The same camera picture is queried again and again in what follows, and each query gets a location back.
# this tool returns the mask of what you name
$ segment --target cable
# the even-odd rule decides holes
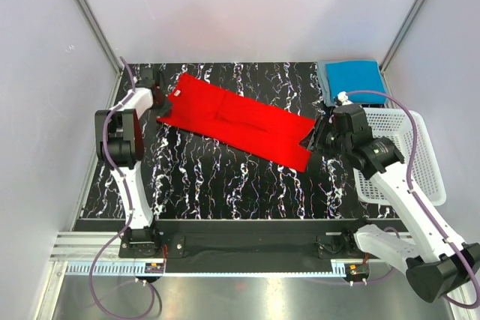
[[[365,259],[363,259],[363,262],[361,262],[361,264],[362,265],[367,264],[369,258],[370,258],[370,256],[368,255],[368,253],[365,253]]]
[[[350,95],[354,94],[375,94],[375,95],[380,95],[383,97],[386,97],[387,99],[393,101],[395,104],[397,104],[406,114],[408,119],[410,120],[410,123],[412,123],[412,129],[413,129],[413,144],[412,144],[412,153],[410,154],[410,159],[408,161],[408,166],[406,168],[406,183],[408,185],[408,188],[417,201],[418,205],[420,208],[423,210],[425,215],[427,215],[428,219],[432,222],[433,226],[435,226],[436,230],[442,235],[444,241],[450,245],[450,247],[453,249],[455,255],[458,256],[460,259],[462,265],[465,267],[466,272],[468,273],[470,280],[472,281],[473,287],[475,288],[475,294],[476,294],[476,300],[473,304],[462,304],[452,298],[450,298],[448,295],[445,295],[445,299],[450,302],[451,304],[454,304],[458,307],[462,307],[464,309],[475,309],[477,307],[480,307],[480,284],[479,281],[477,280],[475,273],[473,272],[472,267],[468,263],[467,259],[465,259],[465,256],[462,254],[462,252],[457,248],[457,246],[453,243],[448,242],[449,235],[446,233],[444,228],[438,223],[437,219],[433,216],[433,214],[428,210],[427,206],[423,203],[422,199],[420,199],[420,196],[417,194],[416,191],[413,189],[413,183],[412,183],[412,171],[413,171],[413,161],[415,159],[416,151],[417,151],[417,144],[418,144],[418,137],[419,137],[419,132],[417,130],[417,125],[415,122],[415,119],[413,118],[412,113],[397,99],[394,97],[391,97],[388,94],[382,93],[380,91],[373,91],[373,90],[356,90],[356,91],[350,91],[346,93],[346,95],[349,97]]]
[[[115,105],[111,110],[110,112],[108,113],[107,117],[105,118],[105,122],[103,123],[103,129],[102,129],[102,146],[103,146],[103,153],[105,155],[105,158],[106,158],[106,161],[111,165],[111,167],[117,171],[119,174],[120,174],[120,177],[123,178],[123,186],[125,188],[125,193],[127,194],[127,201],[128,201],[128,207],[130,209],[130,212],[128,214],[128,220],[127,222],[125,223],[124,227],[121,228],[121,230],[115,235],[113,236],[110,240],[108,240],[105,245],[102,246],[102,248],[100,249],[100,251],[98,252],[98,254],[94,257],[94,260],[93,262],[91,263],[91,267],[90,267],[90,271],[88,273],[88,287],[90,288],[90,292],[91,292],[91,296],[93,297],[93,300],[95,302],[95,304],[98,306],[98,308],[103,312],[105,313],[106,315],[108,316],[111,316],[113,317],[114,319],[118,319],[118,320],[141,320],[141,319],[144,319],[153,309],[153,306],[154,306],[154,303],[155,303],[155,288],[152,284],[150,283],[147,283],[145,280],[143,280],[143,285],[147,285],[150,289],[150,292],[151,292],[151,302],[150,302],[150,305],[148,306],[148,309],[140,316],[134,316],[133,318],[126,318],[126,317],[123,317],[123,316],[118,316],[112,312],[110,312],[107,308],[105,308],[100,299],[97,297],[97,294],[95,294],[95,289],[94,289],[94,286],[93,286],[93,272],[94,272],[94,269],[95,269],[95,265],[97,264],[98,262],[98,259],[101,257],[102,253],[105,251],[105,249],[107,247],[110,246],[110,244],[115,241],[117,238],[120,238],[123,233],[125,232],[125,230],[128,229],[128,227],[130,226],[131,222],[132,222],[132,219],[134,218],[134,205],[133,205],[133,202],[132,202],[132,198],[131,198],[131,194],[130,194],[130,189],[128,188],[128,183],[127,183],[127,180],[125,179],[125,174],[120,170],[120,168],[115,164],[115,161],[113,161],[112,157],[110,156],[110,153],[108,151],[108,146],[107,146],[107,143],[108,143],[108,137],[107,137],[107,128],[108,128],[108,124],[110,122],[110,120],[112,119],[113,115],[123,106],[124,103],[128,102],[132,97],[133,95],[135,94],[135,82],[134,82],[134,75],[132,74],[131,72],[131,69],[130,67],[128,66],[128,64],[126,63],[126,61],[120,57],[120,60],[125,64],[125,68],[127,69],[127,72],[128,72],[128,75],[130,76],[130,80],[132,82],[132,90],[131,92],[129,92],[127,94],[127,96],[120,102],[118,103],[117,105]]]
[[[392,226],[387,226],[386,228],[383,229],[384,232],[394,232],[397,235],[397,238],[400,239],[400,234],[398,233],[398,230]]]
[[[124,283],[120,283],[116,287],[110,289],[110,291],[108,291],[105,295],[102,295],[100,298],[98,298],[98,300],[103,301],[104,299],[110,297],[112,294],[116,293],[119,289],[123,288],[124,286],[130,285],[130,284],[133,284],[133,283],[138,283],[138,282],[139,282],[138,279],[132,279],[132,280],[125,281]],[[160,294],[158,294],[158,292],[155,292],[155,296],[158,299],[158,302],[161,303]],[[97,304],[95,302],[92,302],[92,303],[87,304],[87,305],[80,304],[79,301],[77,300],[78,297],[79,296],[73,297],[73,301],[75,302],[76,306],[80,310],[85,310],[85,309],[88,309],[90,307],[96,307],[97,306]]]
[[[131,68],[130,68],[130,65],[128,65],[128,63],[125,61],[125,59],[123,59],[123,56],[120,57],[120,60],[121,60],[121,62],[123,63],[123,65],[125,66],[125,69],[127,69],[128,76],[130,77],[130,82],[132,83],[132,91],[135,92],[135,90],[136,90],[136,87],[135,87],[135,76],[134,76],[134,74],[132,73],[132,70],[131,70]]]

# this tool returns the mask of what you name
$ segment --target metal pole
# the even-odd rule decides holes
[[[120,74],[122,66],[119,63],[119,60],[117,59],[115,53],[113,52],[112,47],[108,43],[108,40],[105,37],[105,34],[102,32],[102,29],[98,24],[98,21],[95,18],[95,15],[93,14],[92,9],[89,6],[89,3],[87,2],[87,0],[74,0],[74,1],[76,2],[80,11],[82,12],[83,17],[85,18],[85,21],[87,22],[88,26],[91,29],[91,32],[95,36],[95,39],[97,39],[98,45],[100,45],[100,48],[102,49],[104,55],[106,56],[106,59],[108,60],[113,70],[115,71],[115,74],[117,75]]]
[[[408,31],[410,30],[410,27],[412,26],[413,22],[418,16],[425,1],[426,0],[415,0],[413,2],[412,7],[410,8],[408,14],[406,15],[405,20],[403,21],[402,26],[400,27],[400,30],[395,36],[393,43],[391,43],[390,49],[388,49],[388,52],[385,58],[383,59],[382,64],[380,65],[380,70],[382,72],[386,71],[386,69],[389,67],[390,63],[392,62],[393,58],[395,57],[395,54],[397,54],[398,48],[404,41]]]

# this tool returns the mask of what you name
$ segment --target table surface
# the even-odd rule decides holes
[[[167,92],[189,73],[261,103],[315,118],[328,109],[317,83],[317,63],[135,64],[161,69]],[[115,101],[130,88],[121,79]],[[161,219],[338,219],[396,217],[391,207],[358,200],[353,170],[341,158],[313,154],[303,173],[239,151],[216,139],[158,124],[155,111],[140,119],[147,199]],[[116,183],[97,164],[83,219],[121,219]]]
[[[371,267],[373,278],[382,276],[387,270],[383,264]],[[95,277],[94,285],[97,296],[102,298],[108,310],[134,317],[147,309],[151,295],[139,284],[113,290],[129,280],[128,277]],[[146,319],[453,319],[446,301],[425,303],[399,272],[382,283],[353,288],[329,286],[319,281],[343,282],[339,279],[164,277],[154,283],[161,306],[156,301]],[[66,276],[53,319],[111,319],[92,303],[88,278]]]

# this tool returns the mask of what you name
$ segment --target metal frame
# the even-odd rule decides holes
[[[408,14],[406,15],[405,20],[403,21],[400,30],[398,31],[397,35],[395,36],[393,42],[391,43],[388,52],[385,55],[385,58],[380,65],[380,70],[385,72],[386,69],[391,64],[393,58],[397,54],[398,48],[403,43],[408,31],[410,30],[413,22],[415,21],[416,17],[418,16],[421,8],[425,4],[426,0],[415,0],[413,2],[412,7],[410,8]]]
[[[460,301],[463,304],[473,303],[473,299],[468,295],[468,291],[465,286],[461,286],[458,289],[455,289],[449,294],[450,298],[456,301]],[[478,316],[475,313],[475,310],[467,310],[461,307],[456,307],[455,305],[450,305],[451,312],[453,313],[455,320],[477,320]]]
[[[95,36],[95,39],[97,40],[98,45],[100,46],[104,55],[106,56],[106,59],[112,66],[115,73],[119,74],[122,66],[120,65],[119,60],[115,55],[115,52],[113,52],[112,47],[110,46],[107,38],[105,37],[105,34],[102,32],[100,24],[95,18],[95,15],[93,14],[89,3],[87,2],[87,0],[74,0],[74,1],[76,2],[80,11],[82,12],[82,15],[85,21],[87,22],[89,28],[91,29],[93,35]]]
[[[50,255],[51,262],[92,261],[115,232],[59,232]],[[121,239],[114,240],[103,252],[100,260],[130,261],[119,258]]]
[[[53,262],[50,264],[49,274],[43,287],[34,319],[50,320],[53,317],[66,270],[67,262]]]
[[[384,70],[381,70],[381,71],[380,71],[380,75],[381,75],[382,78],[383,78],[383,84],[385,84],[387,94],[393,96],[392,90],[391,90],[392,88],[390,87],[390,84],[389,84],[389,81],[388,81],[388,79],[387,79],[387,75],[386,75],[385,71],[384,71]],[[385,102],[385,108],[388,108],[388,109],[396,109],[396,108],[397,108],[397,105],[396,105],[393,101],[391,101],[391,100],[388,99],[388,100]]]

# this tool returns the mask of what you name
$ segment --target black marble table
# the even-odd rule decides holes
[[[316,63],[135,64],[160,68],[170,93],[189,73],[221,88],[309,118],[327,108]],[[116,101],[130,83],[122,77]],[[352,169],[341,158],[314,154],[304,173],[239,151],[216,139],[141,119],[142,178],[156,219],[338,219],[396,217],[392,208],[358,200]],[[80,218],[125,214],[110,171],[98,164]]]

